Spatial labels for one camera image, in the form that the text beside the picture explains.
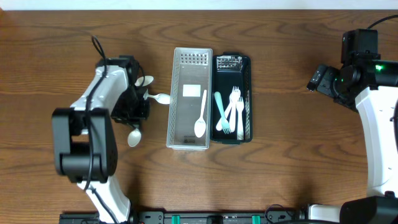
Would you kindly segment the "white spoon top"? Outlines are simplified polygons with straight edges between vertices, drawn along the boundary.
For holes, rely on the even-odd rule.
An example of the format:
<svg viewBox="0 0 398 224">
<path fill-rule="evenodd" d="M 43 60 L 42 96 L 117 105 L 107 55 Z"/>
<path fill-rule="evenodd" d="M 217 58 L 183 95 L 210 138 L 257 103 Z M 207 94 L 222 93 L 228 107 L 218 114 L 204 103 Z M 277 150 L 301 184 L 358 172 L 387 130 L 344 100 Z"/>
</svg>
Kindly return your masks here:
<svg viewBox="0 0 398 224">
<path fill-rule="evenodd" d="M 136 82 L 135 82 L 135 86 L 140 87 L 140 86 L 147 86 L 150 85 L 152 82 L 154 81 L 154 77 L 153 76 L 142 76 L 139 77 Z"/>
</svg>

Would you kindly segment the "white spoon long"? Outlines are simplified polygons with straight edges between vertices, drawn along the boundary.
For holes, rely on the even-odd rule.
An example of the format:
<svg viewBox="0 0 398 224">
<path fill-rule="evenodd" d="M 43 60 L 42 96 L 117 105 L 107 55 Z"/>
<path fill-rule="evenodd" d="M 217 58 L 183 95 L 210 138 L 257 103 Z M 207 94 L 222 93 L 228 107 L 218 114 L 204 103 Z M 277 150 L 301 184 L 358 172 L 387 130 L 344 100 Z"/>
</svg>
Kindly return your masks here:
<svg viewBox="0 0 398 224">
<path fill-rule="evenodd" d="M 200 117 L 196 120 L 194 125 L 194 132 L 197 138 L 201 138 L 205 131 L 206 131 L 206 122 L 203 118 L 204 110 L 206 106 L 206 97 L 207 97 L 207 90 L 203 91 L 202 101 L 201 101 L 201 110 L 200 110 Z"/>
</svg>

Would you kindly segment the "white fork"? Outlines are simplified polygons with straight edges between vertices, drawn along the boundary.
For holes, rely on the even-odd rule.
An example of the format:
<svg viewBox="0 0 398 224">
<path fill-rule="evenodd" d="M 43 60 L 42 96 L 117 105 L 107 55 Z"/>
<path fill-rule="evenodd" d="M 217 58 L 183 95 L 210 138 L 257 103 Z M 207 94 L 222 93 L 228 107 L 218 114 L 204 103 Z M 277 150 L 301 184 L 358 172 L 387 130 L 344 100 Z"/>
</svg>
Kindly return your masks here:
<svg viewBox="0 0 398 224">
<path fill-rule="evenodd" d="M 231 97 L 231 114 L 229 117 L 230 130 L 233 133 L 236 129 L 236 103 L 239 100 L 241 91 L 238 86 L 234 86 Z"/>
<path fill-rule="evenodd" d="M 244 139 L 244 129 L 243 129 L 243 109 L 244 109 L 244 101 L 242 96 L 239 98 L 236 103 L 236 109 L 238 112 L 238 124 L 237 124 L 237 140 Z"/>
</svg>

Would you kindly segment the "pale green plastic fork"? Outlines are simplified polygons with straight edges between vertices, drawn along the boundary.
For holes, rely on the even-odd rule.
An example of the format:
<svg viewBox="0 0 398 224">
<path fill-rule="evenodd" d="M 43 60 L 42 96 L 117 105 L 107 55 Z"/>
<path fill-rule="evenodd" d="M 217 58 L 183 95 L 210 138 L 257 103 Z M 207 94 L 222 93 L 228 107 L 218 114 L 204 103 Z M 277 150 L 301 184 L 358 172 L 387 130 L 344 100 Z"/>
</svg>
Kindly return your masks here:
<svg viewBox="0 0 398 224">
<path fill-rule="evenodd" d="M 222 101 L 222 97 L 221 97 L 221 93 L 216 91 L 214 92 L 214 97 L 215 97 L 215 101 L 218 107 L 218 110 L 220 112 L 220 116 L 221 116 L 221 128 L 223 130 L 223 132 L 225 134 L 230 134 L 231 130 L 229 128 L 229 123 L 226 119 L 226 116 L 224 114 L 224 108 L 223 108 L 223 101 Z"/>
</svg>

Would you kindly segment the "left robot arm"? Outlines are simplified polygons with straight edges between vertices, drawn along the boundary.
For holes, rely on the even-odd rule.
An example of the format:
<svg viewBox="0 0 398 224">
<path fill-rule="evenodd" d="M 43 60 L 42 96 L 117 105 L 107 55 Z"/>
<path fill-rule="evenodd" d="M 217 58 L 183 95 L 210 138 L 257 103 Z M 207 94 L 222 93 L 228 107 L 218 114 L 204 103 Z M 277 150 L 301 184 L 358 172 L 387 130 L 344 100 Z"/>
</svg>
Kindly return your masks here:
<svg viewBox="0 0 398 224">
<path fill-rule="evenodd" d="M 52 113 L 55 169 L 91 199 L 96 212 L 63 213 L 60 223 L 138 223 L 137 212 L 115 176 L 118 149 L 112 123 L 138 131 L 150 113 L 144 89 L 136 86 L 143 69 L 132 55 L 101 59 L 84 94 Z"/>
</svg>

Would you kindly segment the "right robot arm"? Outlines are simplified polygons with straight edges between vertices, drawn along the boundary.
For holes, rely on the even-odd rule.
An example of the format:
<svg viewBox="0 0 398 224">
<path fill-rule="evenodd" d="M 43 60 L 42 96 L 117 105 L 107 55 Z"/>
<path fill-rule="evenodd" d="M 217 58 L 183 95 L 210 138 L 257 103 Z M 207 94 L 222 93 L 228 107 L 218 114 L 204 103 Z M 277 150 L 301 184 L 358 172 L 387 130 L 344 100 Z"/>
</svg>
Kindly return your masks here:
<svg viewBox="0 0 398 224">
<path fill-rule="evenodd" d="M 368 160 L 367 196 L 341 206 L 311 205 L 310 223 L 397 223 L 397 62 L 320 64 L 307 89 L 359 113 Z"/>
</svg>

